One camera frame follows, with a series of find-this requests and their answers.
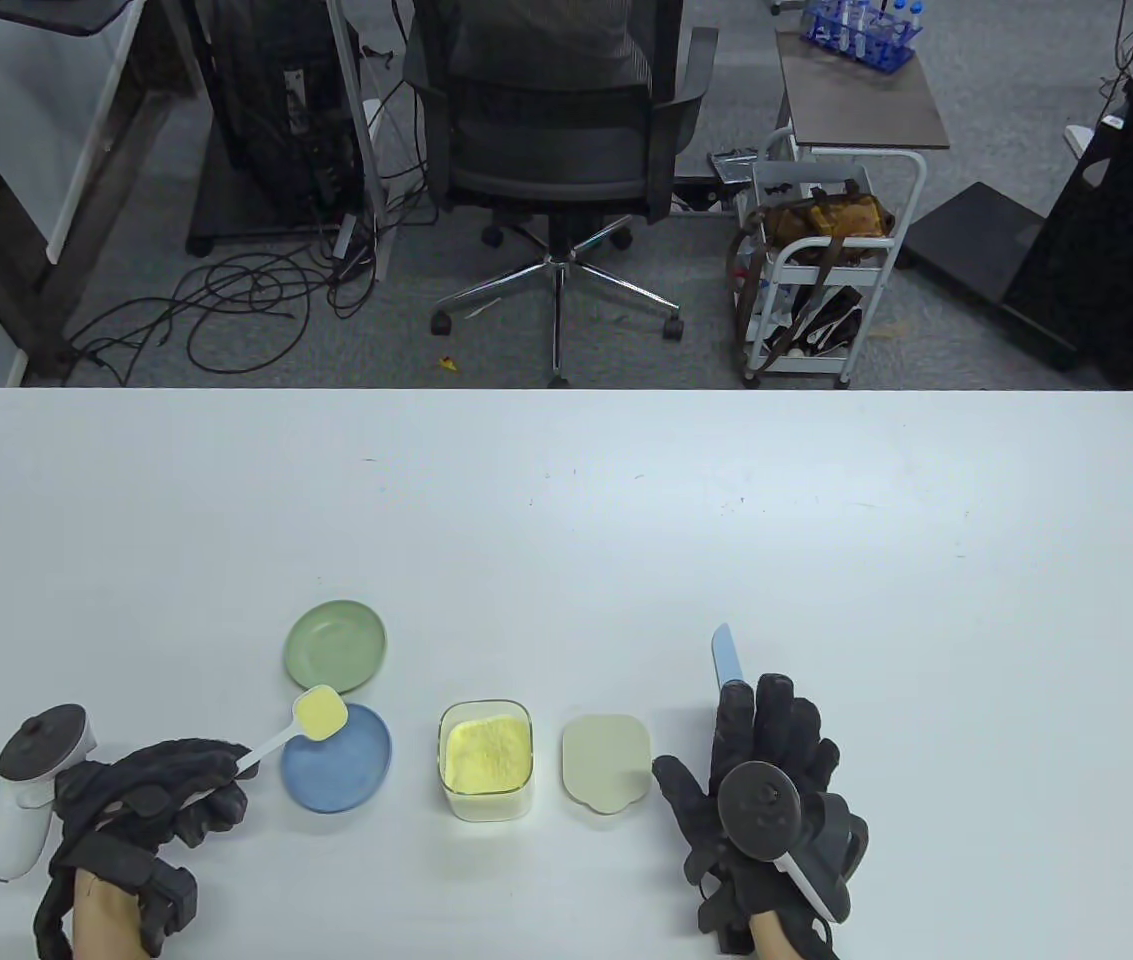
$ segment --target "gray carpet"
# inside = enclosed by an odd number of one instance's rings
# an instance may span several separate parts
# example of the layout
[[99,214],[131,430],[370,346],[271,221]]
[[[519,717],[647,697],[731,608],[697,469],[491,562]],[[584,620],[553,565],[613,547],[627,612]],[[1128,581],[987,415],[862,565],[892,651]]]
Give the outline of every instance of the gray carpet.
[[[387,3],[346,0],[363,40],[380,50],[400,49]],[[976,179],[1046,212],[1073,167],[1065,124],[1090,124],[1101,100],[1098,78],[1111,71],[1118,3],[1088,0],[936,0],[926,15],[922,57],[953,150],[931,155],[922,199],[930,210]],[[404,10],[409,17],[409,8]],[[781,96],[773,27],[763,0],[688,0],[685,26],[721,31],[712,92],[699,118],[687,164],[709,148],[753,145],[770,130]],[[377,83],[387,91],[397,66]],[[373,95],[370,83],[366,93]],[[398,93],[391,113],[409,131],[410,101]],[[184,253],[201,151],[208,131],[203,104],[179,107],[160,136],[135,192],[101,253],[99,269],[69,330],[133,297],[168,296],[197,261]],[[397,170],[407,154],[393,128],[380,131],[383,169]],[[874,187],[900,206],[898,175],[874,169]],[[219,376],[186,357],[190,321],[177,321],[164,346],[147,347],[134,385],[145,386],[542,386],[548,374],[551,301],[520,294],[474,320],[455,322],[450,339],[428,332],[431,303],[442,294],[496,274],[525,260],[517,238],[501,250],[478,239],[480,211],[443,215],[431,228],[401,229],[389,257],[387,279],[351,320],[337,318],[314,297],[309,330],[295,351],[267,369]],[[661,317],[627,301],[598,300],[576,282],[566,323],[566,374],[579,386],[739,388],[726,325],[722,256],[731,235],[726,219],[675,216],[634,230],[630,250],[607,248],[599,264],[681,303],[685,339],[663,342]],[[219,248],[214,255],[233,250]],[[151,316],[136,307],[100,325],[119,335]],[[213,320],[197,340],[211,365],[264,360],[295,333],[290,320]],[[123,351],[114,352],[123,362]],[[457,371],[444,369],[443,356]],[[108,371],[82,364],[74,385],[113,383]],[[768,379],[773,388],[827,388],[828,380]],[[1051,369],[1017,346],[978,305],[949,296],[915,273],[896,271],[883,297],[853,388],[863,389],[1066,389],[1102,386],[1090,369]]]

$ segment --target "test tube rack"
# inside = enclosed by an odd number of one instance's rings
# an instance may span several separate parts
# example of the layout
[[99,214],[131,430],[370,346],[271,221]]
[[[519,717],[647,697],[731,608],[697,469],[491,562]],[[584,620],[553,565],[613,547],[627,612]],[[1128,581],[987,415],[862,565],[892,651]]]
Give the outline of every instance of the test tube rack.
[[807,41],[881,73],[913,59],[921,32],[909,18],[877,9],[876,0],[810,0],[802,14]]

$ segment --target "knife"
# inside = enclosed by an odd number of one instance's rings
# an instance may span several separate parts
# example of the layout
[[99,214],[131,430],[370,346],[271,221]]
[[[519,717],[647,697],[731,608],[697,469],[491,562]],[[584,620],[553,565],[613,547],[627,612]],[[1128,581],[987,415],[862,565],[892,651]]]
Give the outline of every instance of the knife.
[[722,623],[713,631],[713,666],[717,668],[718,689],[732,680],[744,682],[744,671],[735,653],[735,637],[731,636],[729,623]]

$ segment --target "beige container lid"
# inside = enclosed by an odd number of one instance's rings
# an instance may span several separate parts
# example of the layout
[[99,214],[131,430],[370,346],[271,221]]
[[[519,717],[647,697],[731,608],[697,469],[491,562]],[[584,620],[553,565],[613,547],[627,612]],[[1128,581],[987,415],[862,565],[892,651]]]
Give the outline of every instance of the beige container lid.
[[562,731],[566,793],[602,814],[615,814],[650,790],[650,736],[622,713],[572,719]]

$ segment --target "yellow powder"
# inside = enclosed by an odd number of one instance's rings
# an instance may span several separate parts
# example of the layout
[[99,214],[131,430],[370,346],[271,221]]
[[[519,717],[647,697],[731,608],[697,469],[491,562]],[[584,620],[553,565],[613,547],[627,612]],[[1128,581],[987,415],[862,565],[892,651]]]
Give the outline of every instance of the yellow powder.
[[446,737],[446,787],[457,795],[502,795],[530,780],[530,727],[520,717],[455,724]]

